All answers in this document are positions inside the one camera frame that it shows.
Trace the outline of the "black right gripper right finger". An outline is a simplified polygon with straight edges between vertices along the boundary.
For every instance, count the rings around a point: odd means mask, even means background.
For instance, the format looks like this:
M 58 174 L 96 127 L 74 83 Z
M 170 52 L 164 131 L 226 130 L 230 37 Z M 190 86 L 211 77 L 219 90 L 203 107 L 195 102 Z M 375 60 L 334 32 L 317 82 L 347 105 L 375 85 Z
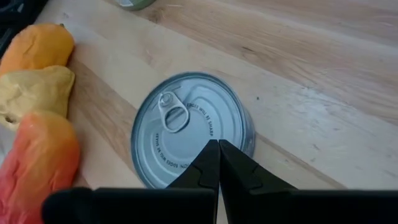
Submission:
M 397 223 L 395 190 L 299 190 L 230 142 L 219 144 L 230 223 Z

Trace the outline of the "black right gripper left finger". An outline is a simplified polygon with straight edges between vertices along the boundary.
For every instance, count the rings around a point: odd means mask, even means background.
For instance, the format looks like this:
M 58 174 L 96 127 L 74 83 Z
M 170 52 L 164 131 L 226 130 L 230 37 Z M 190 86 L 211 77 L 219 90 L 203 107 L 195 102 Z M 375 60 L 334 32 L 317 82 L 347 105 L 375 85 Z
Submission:
M 164 189 L 74 187 L 47 197 L 44 223 L 216 223 L 220 145 L 210 140 Z

